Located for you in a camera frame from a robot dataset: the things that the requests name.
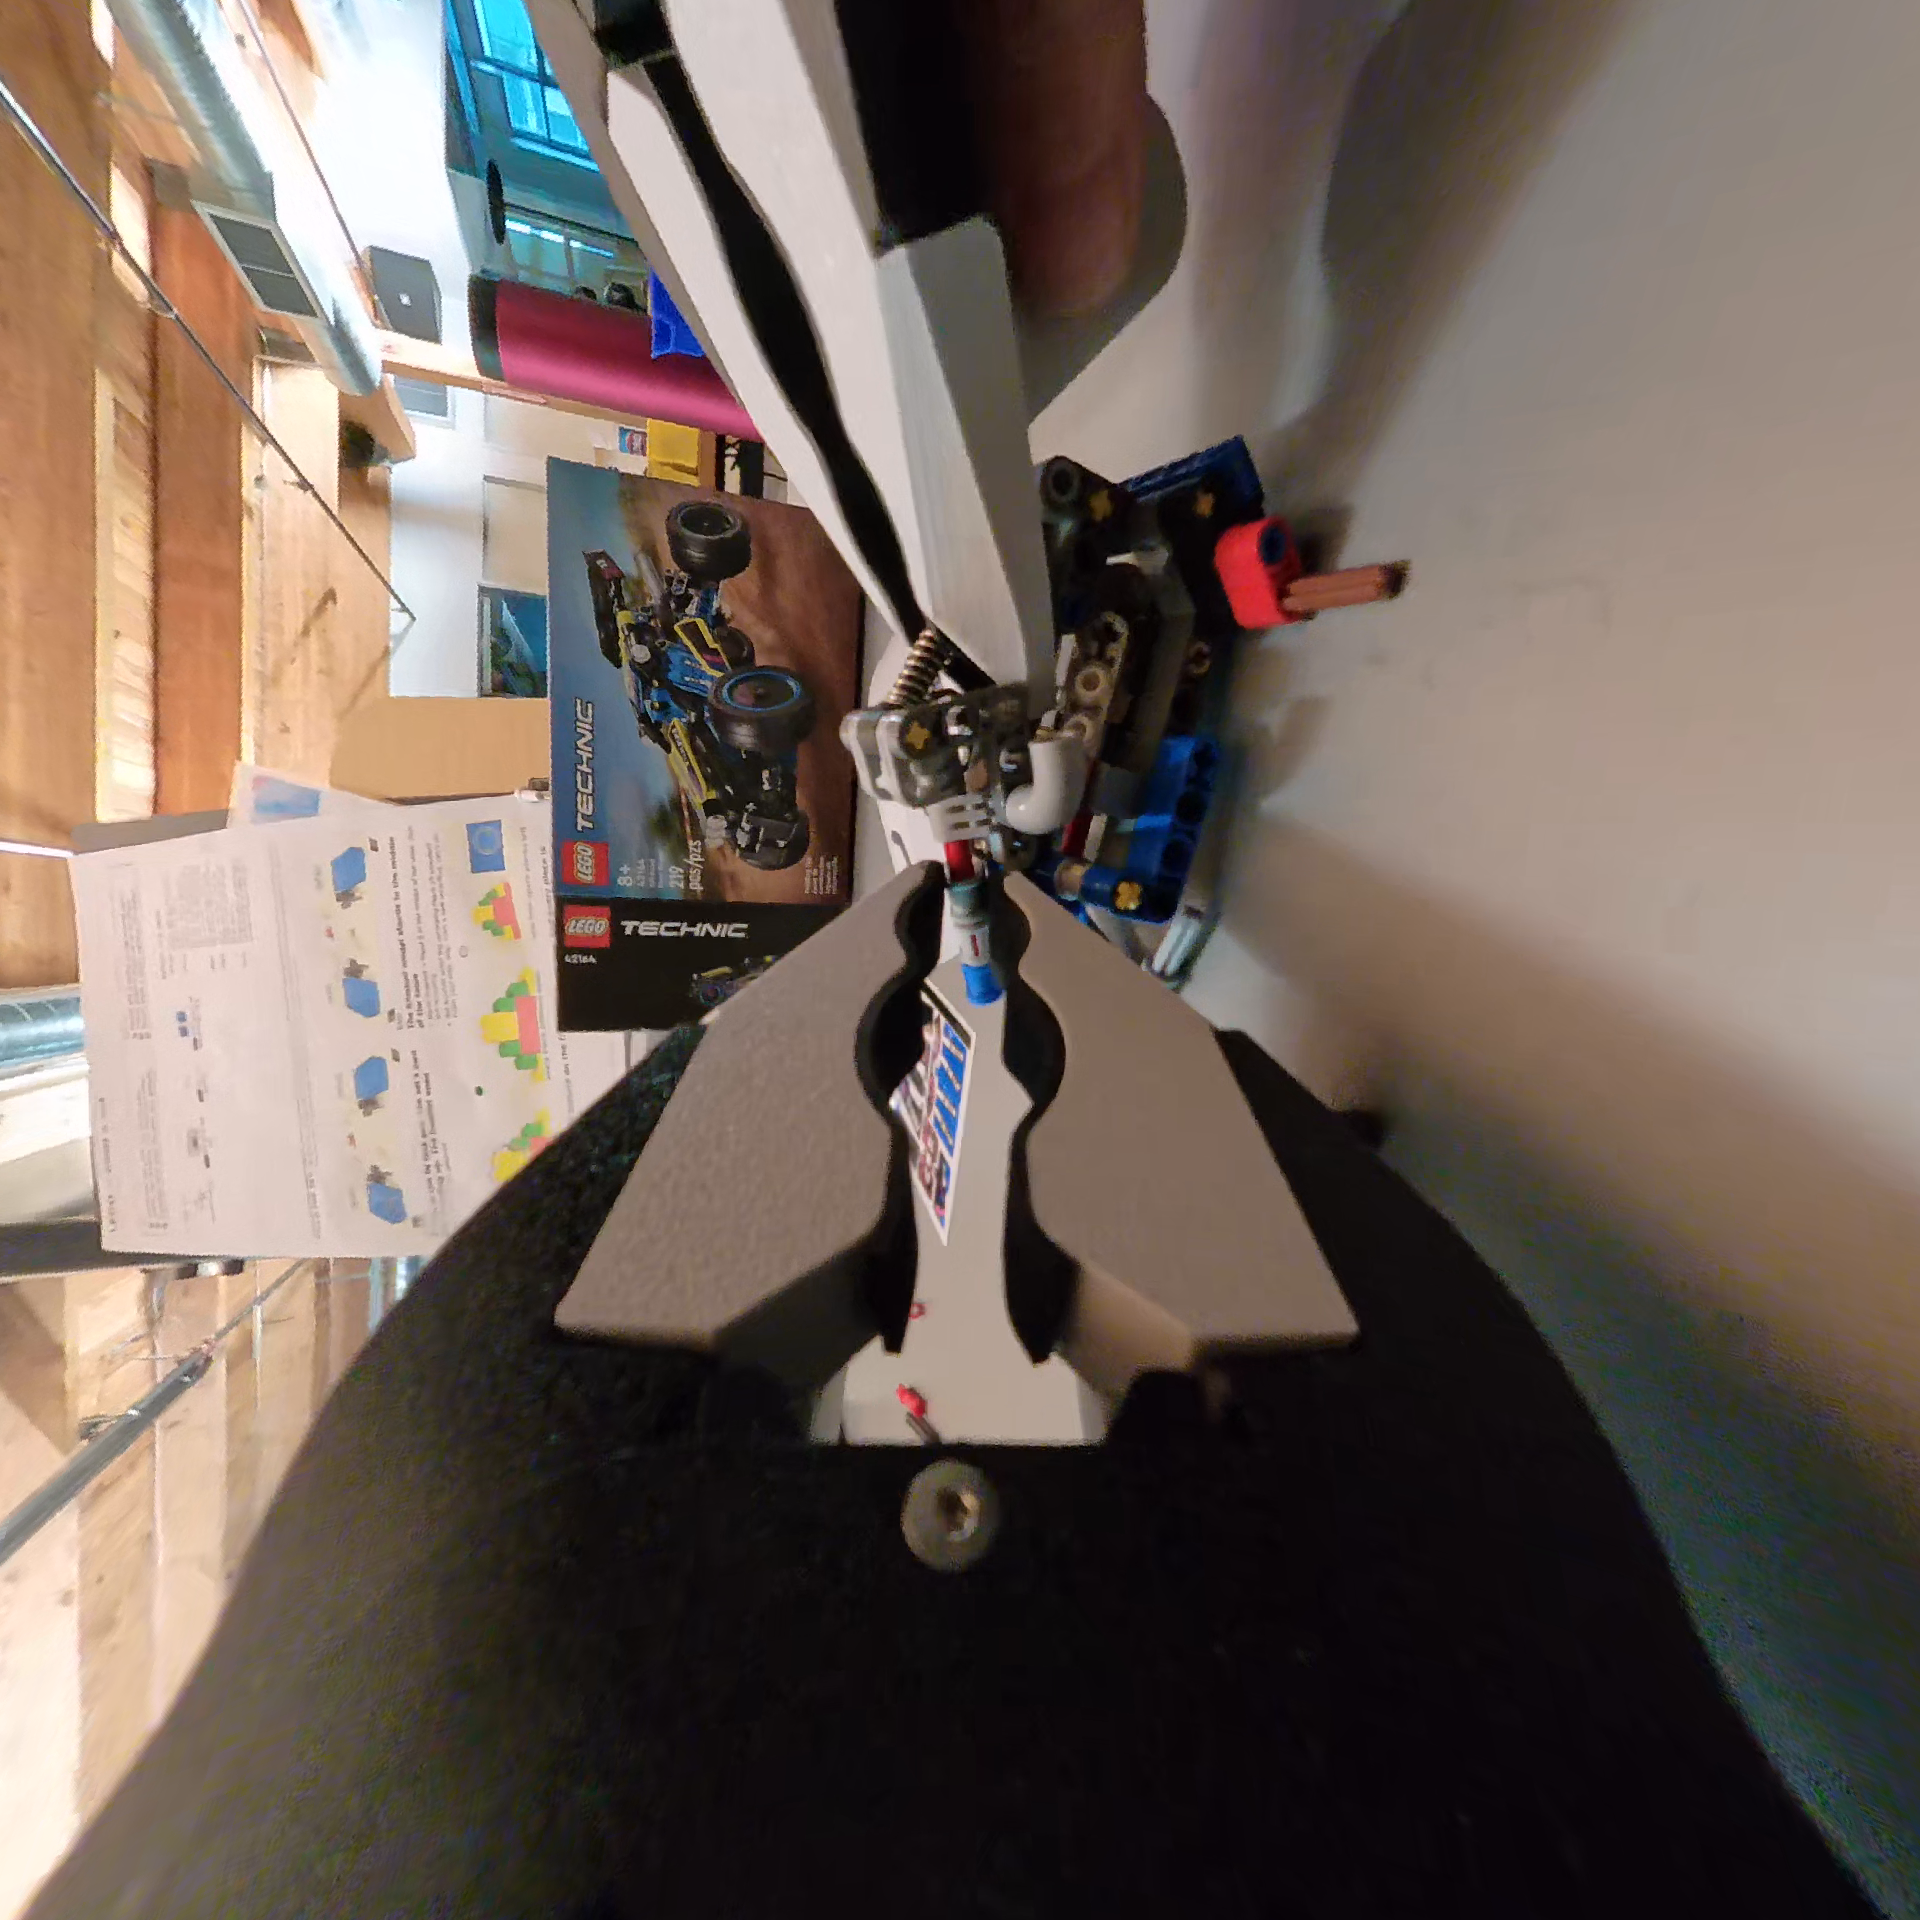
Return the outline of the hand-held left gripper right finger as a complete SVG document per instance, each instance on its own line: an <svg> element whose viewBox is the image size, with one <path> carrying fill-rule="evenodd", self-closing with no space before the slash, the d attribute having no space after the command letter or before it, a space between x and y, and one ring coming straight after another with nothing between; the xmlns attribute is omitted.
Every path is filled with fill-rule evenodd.
<svg viewBox="0 0 1920 1920"><path fill-rule="evenodd" d="M1218 1031L1117 947L1005 881L1010 1130L1005 1298L1030 1363L1120 1402L1353 1344L1360 1321Z"/></svg>

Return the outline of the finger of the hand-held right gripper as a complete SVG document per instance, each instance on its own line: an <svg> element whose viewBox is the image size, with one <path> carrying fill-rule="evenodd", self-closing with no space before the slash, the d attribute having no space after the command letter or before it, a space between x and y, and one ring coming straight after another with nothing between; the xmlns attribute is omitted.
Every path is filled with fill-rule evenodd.
<svg viewBox="0 0 1920 1920"><path fill-rule="evenodd" d="M608 60L608 131L666 262L728 368L764 444L791 457L805 501L899 638L923 635L899 536L861 463L816 326L779 236L725 159L684 60Z"/></svg>
<svg viewBox="0 0 1920 1920"><path fill-rule="evenodd" d="M876 247L848 3L665 3L704 124L802 288L923 617L992 681L1052 654L1005 241Z"/></svg>

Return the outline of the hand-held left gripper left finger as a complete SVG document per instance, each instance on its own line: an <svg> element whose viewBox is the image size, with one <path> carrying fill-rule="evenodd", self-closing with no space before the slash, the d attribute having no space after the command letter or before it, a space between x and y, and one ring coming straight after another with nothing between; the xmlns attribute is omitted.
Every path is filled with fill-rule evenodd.
<svg viewBox="0 0 1920 1920"><path fill-rule="evenodd" d="M821 1390L899 1351L915 1293L912 1143L947 872L915 863L704 1022L554 1323Z"/></svg>

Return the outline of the partly built lego buggy model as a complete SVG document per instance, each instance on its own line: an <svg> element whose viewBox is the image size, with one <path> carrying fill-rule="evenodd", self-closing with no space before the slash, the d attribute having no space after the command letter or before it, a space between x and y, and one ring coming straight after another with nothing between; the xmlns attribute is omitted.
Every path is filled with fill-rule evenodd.
<svg viewBox="0 0 1920 1920"><path fill-rule="evenodd" d="M1179 988L1212 924L1200 849L1237 638L1394 599L1407 571L1323 564L1267 512L1241 434L1124 482L1057 453L1039 507L1048 662L992 681L923 635L884 697L838 727L861 794L947 868L974 1009L1005 996L987 921L1008 874Z"/></svg>

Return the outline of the lego sticker sheet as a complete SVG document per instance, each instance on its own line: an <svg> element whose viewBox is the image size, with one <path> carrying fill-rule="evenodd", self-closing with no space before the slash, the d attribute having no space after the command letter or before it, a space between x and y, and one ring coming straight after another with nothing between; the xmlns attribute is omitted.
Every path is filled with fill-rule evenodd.
<svg viewBox="0 0 1920 1920"><path fill-rule="evenodd" d="M907 1186L938 1245L950 1245L978 1043L968 1014L938 984L921 993L921 1059L894 1093L907 1143Z"/></svg>

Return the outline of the lego set box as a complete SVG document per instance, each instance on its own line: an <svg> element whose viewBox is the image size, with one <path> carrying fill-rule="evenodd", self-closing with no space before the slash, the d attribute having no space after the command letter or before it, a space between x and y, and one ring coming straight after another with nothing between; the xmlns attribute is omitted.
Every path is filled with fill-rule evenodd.
<svg viewBox="0 0 1920 1920"><path fill-rule="evenodd" d="M704 1018L852 906L861 627L802 507L546 463L563 1031Z"/></svg>

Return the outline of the person's right hand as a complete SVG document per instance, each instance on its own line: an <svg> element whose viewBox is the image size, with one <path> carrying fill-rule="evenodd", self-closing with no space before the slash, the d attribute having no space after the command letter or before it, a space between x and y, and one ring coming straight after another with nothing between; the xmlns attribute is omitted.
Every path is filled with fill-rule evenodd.
<svg viewBox="0 0 1920 1920"><path fill-rule="evenodd" d="M1117 295L1143 205L1143 8L979 3L979 146L1010 288L1044 322Z"/></svg>

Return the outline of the maroon drinking bottle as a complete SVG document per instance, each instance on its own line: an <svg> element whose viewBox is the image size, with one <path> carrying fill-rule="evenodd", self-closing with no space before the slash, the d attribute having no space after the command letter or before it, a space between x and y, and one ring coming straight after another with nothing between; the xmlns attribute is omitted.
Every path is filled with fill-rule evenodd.
<svg viewBox="0 0 1920 1920"><path fill-rule="evenodd" d="M652 326L499 275L466 284L475 370L516 395L760 444L764 431L702 351L657 351Z"/></svg>

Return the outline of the yellow storage bins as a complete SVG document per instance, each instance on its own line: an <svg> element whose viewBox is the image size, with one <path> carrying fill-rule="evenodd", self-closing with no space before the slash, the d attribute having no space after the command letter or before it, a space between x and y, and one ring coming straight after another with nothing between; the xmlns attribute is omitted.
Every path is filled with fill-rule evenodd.
<svg viewBox="0 0 1920 1920"><path fill-rule="evenodd" d="M765 457L756 439L644 420L644 473L666 486L765 496Z"/></svg>

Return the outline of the black hanging speaker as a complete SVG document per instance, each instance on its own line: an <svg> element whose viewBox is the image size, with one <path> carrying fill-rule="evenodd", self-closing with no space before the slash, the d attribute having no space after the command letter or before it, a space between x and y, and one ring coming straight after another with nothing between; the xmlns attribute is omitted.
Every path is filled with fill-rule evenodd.
<svg viewBox="0 0 1920 1920"><path fill-rule="evenodd" d="M429 261L371 246L361 253L384 334L441 342L441 288Z"/></svg>

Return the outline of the white printed instruction poster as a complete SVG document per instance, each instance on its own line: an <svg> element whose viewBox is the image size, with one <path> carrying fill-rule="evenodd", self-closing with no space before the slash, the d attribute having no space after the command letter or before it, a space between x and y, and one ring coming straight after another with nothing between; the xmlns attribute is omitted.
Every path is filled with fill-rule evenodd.
<svg viewBox="0 0 1920 1920"><path fill-rule="evenodd" d="M426 1257L628 1069L563 1033L550 802L231 770L73 858L100 1239Z"/></svg>

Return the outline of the cardboard poster backing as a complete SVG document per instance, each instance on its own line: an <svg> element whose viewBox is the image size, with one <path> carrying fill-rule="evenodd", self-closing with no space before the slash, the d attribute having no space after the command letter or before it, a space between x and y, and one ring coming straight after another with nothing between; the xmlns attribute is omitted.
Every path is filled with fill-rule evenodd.
<svg viewBox="0 0 1920 1920"><path fill-rule="evenodd" d="M550 774L546 697L371 697L339 718L329 786L372 802L516 794Z"/></svg>

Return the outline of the metal air duct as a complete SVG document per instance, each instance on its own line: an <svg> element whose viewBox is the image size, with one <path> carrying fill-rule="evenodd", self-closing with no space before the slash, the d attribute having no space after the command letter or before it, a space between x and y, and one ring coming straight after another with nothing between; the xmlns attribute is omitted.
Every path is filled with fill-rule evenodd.
<svg viewBox="0 0 1920 1920"><path fill-rule="evenodd" d="M371 397L384 373L348 233L244 21L227 3L106 8L192 150L185 202L253 306L291 326L339 395Z"/></svg>

